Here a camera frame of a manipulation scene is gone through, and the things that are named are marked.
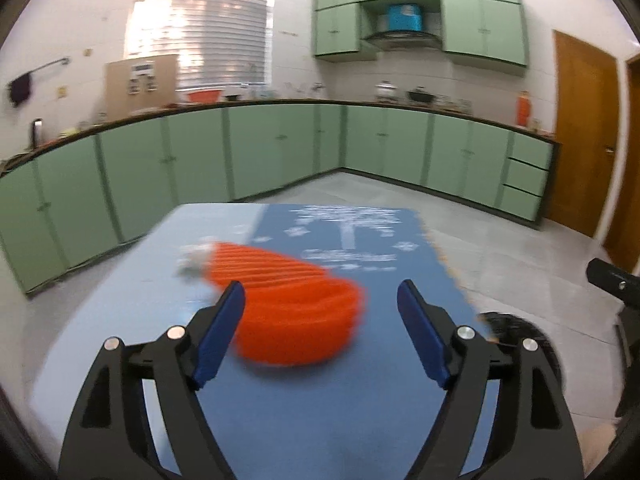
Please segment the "drawer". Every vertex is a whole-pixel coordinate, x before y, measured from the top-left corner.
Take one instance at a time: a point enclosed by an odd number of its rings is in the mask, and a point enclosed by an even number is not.
[[[540,197],[524,191],[513,189],[513,187],[503,187],[502,200],[499,209],[505,213],[535,220],[540,206]]]
[[[510,160],[506,183],[509,184],[509,186],[542,196],[545,190],[546,175],[545,170],[534,168],[529,164],[524,164],[517,160]]]
[[[544,170],[548,170],[551,164],[552,149],[553,146],[549,142],[523,134],[516,134],[511,156]]]

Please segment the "blue tablecloth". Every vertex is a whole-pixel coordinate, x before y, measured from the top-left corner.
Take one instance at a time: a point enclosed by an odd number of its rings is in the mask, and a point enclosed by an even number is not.
[[[233,215],[231,209],[225,213],[225,207],[235,208]],[[105,338],[117,334],[127,344],[155,339],[214,301],[218,293],[208,285],[186,285],[174,273],[180,245],[207,235],[325,266],[337,276],[356,280],[367,293],[363,323],[353,344],[338,358],[309,367],[267,368],[244,362],[231,350],[217,378],[198,393],[236,476],[404,478],[444,393],[426,377],[404,329],[396,307],[399,283],[413,280],[425,300],[444,307],[454,322],[485,333],[425,240],[418,217],[404,209],[213,204],[178,208],[133,249],[120,266],[124,270],[119,267],[89,298],[50,352],[31,405],[54,437],[62,442],[75,396]],[[61,374],[68,377],[63,388],[53,383],[56,378],[60,382]],[[47,389],[53,397],[47,397]],[[153,390],[152,384],[145,385],[154,440],[162,464],[177,472]],[[481,463],[496,399],[497,385],[492,383],[465,470]]]

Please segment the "metal screw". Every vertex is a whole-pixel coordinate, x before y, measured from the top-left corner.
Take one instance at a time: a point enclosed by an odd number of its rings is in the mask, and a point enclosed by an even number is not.
[[[473,339],[476,336],[476,331],[470,326],[461,326],[458,328],[458,337],[460,339]]]
[[[120,340],[117,337],[110,337],[104,342],[105,350],[115,350],[120,344]]]
[[[529,352],[535,352],[538,349],[538,343],[529,337],[522,342],[522,346],[524,346],[524,349]]]
[[[166,331],[167,337],[169,339],[180,339],[184,336],[184,327],[183,326],[172,326],[169,330]]]

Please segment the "window blinds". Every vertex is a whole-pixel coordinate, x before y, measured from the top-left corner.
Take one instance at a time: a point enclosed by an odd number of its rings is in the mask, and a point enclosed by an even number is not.
[[[134,0],[127,57],[178,54],[178,87],[270,81],[272,0]]]

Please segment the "orange silicone object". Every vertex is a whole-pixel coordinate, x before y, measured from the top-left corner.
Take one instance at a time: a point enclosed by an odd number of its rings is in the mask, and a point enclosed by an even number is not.
[[[353,338],[362,312],[356,283],[264,249],[217,243],[206,277],[221,288],[242,283],[246,304],[236,346],[242,357],[265,364],[333,357]]]

